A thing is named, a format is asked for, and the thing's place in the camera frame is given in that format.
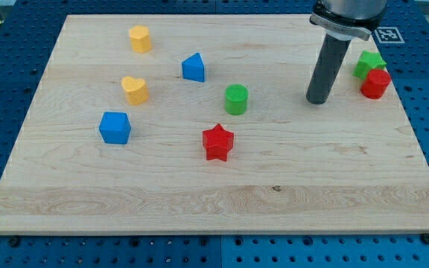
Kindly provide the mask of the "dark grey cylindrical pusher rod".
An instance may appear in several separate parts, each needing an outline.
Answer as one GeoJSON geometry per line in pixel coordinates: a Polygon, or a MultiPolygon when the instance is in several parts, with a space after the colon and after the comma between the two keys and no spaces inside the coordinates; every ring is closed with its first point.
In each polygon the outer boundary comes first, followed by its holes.
{"type": "Polygon", "coordinates": [[[306,99],[310,103],[323,104],[328,100],[350,42],[350,40],[339,40],[329,34],[325,35],[306,92],[306,99]]]}

